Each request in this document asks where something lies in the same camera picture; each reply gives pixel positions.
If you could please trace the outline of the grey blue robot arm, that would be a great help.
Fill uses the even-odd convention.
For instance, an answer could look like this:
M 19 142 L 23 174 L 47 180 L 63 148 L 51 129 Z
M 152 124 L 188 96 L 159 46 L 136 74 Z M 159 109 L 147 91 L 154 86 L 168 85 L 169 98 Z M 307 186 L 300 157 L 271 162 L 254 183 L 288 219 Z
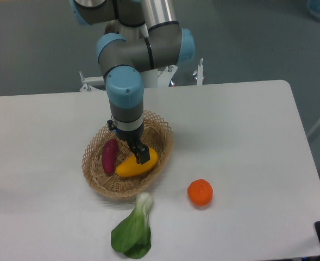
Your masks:
M 135 40 L 117 29 L 96 44 L 111 110 L 108 127 L 127 142 L 136 162 L 144 164 L 150 155 L 141 141 L 145 88 L 141 74 L 192 60 L 193 35 L 180 26 L 173 1 L 70 1 L 70 5 L 82 24 L 117 21 L 130 29 L 147 28 L 147 34 Z

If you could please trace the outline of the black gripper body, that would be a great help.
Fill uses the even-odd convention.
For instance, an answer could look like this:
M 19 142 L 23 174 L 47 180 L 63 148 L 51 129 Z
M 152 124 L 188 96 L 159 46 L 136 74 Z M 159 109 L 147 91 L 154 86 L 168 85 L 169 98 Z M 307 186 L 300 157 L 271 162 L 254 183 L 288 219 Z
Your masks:
M 112 115 L 111 119 L 107 120 L 107 125 L 120 140 L 127 142 L 131 151 L 144 151 L 141 142 L 143 122 L 143 115 Z

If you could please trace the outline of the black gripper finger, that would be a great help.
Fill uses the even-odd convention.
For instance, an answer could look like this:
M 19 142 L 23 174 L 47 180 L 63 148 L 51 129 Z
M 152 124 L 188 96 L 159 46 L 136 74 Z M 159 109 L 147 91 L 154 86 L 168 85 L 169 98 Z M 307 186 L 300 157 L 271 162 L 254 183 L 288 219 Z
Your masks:
M 143 143 L 137 143 L 132 147 L 132 152 L 138 164 L 145 164 L 150 160 L 150 152 L 148 146 Z

